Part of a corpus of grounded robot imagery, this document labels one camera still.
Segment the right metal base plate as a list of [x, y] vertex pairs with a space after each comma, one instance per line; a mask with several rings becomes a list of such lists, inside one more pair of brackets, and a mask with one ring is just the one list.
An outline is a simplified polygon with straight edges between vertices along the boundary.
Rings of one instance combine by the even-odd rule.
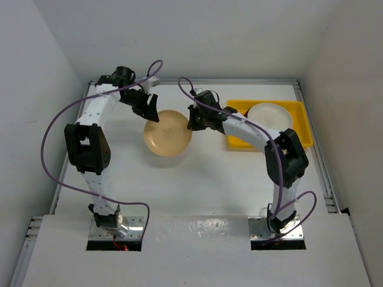
[[[282, 240], [303, 240], [303, 228], [300, 223], [300, 217], [296, 216], [294, 219], [288, 222], [285, 227], [280, 229], [280, 233], [284, 235]], [[273, 229], [271, 227], [268, 228], [267, 217], [265, 216], [249, 217], [248, 225], [250, 239], [252, 241], [262, 242], [265, 240], [273, 239], [276, 236], [276, 233], [273, 232]]]

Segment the metal base plate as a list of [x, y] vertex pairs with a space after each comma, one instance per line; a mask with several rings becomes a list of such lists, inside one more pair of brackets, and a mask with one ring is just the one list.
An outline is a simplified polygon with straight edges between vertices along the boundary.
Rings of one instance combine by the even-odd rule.
[[[294, 219], [288, 222], [285, 227], [280, 229], [280, 233], [284, 235], [282, 240], [303, 240], [303, 228], [300, 223], [300, 217], [296, 216]], [[265, 216], [249, 217], [248, 225], [250, 239], [252, 241], [262, 242], [265, 240], [273, 239], [276, 236], [276, 233], [273, 232], [273, 229], [271, 227], [268, 228], [267, 217]]]
[[91, 241], [112, 241], [116, 237], [119, 241], [140, 240], [144, 229], [143, 217], [137, 216], [119, 216], [116, 227], [97, 227], [92, 219], [90, 225], [89, 237]]

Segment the cream white plate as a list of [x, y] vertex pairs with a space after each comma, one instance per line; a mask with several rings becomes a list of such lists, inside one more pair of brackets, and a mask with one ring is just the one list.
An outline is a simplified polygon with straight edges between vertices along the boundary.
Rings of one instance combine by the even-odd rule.
[[274, 103], [258, 103], [246, 112], [246, 117], [259, 125], [284, 131], [293, 128], [293, 118], [283, 107]]

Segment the orange plate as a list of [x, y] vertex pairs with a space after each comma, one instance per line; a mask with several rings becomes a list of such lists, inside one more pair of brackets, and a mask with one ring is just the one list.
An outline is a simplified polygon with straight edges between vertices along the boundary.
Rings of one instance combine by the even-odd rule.
[[148, 149], [161, 157], [176, 157], [192, 140], [192, 131], [187, 128], [188, 119], [180, 112], [163, 110], [158, 113], [159, 122], [147, 121], [144, 126], [144, 141]]

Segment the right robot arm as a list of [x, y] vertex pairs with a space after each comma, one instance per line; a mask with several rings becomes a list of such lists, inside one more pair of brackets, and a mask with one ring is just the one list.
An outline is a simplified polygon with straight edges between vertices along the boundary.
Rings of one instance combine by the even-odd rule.
[[189, 97], [194, 101], [188, 107], [189, 130], [216, 130], [239, 138], [263, 153], [268, 177], [274, 184], [273, 201], [268, 211], [269, 229], [280, 233], [296, 216], [297, 187], [309, 164], [297, 133], [293, 129], [269, 129], [232, 107], [221, 108], [212, 91], [196, 93], [191, 90]]

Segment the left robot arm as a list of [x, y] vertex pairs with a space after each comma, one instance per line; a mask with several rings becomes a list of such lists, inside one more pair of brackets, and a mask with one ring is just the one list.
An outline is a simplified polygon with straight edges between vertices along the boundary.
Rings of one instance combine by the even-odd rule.
[[119, 66], [111, 75], [98, 79], [96, 97], [91, 99], [82, 116], [64, 129], [69, 162], [82, 174], [92, 195], [89, 210], [96, 226], [115, 238], [129, 232], [129, 223], [121, 213], [120, 204], [110, 201], [112, 187], [107, 168], [111, 149], [103, 128], [118, 103], [129, 105], [134, 114], [146, 120], [159, 122], [158, 96], [150, 92], [159, 83], [157, 77], [149, 75], [135, 88], [134, 71]]

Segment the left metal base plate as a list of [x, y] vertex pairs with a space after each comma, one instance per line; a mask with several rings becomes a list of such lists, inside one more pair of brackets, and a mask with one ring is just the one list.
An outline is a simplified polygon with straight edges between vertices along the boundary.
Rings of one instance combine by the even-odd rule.
[[97, 227], [92, 219], [90, 225], [89, 237], [91, 241], [112, 241], [116, 237], [119, 241], [140, 240], [144, 229], [143, 217], [137, 216], [119, 216], [116, 227]]

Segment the yellow plastic bin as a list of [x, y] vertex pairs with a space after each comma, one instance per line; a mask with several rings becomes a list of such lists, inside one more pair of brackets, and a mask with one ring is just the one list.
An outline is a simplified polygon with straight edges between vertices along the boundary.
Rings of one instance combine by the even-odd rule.
[[283, 100], [228, 100], [227, 106], [237, 109], [246, 116], [246, 112], [258, 103], [274, 103], [285, 108], [293, 118], [293, 130], [297, 133], [304, 148], [313, 146], [311, 130], [302, 102]]

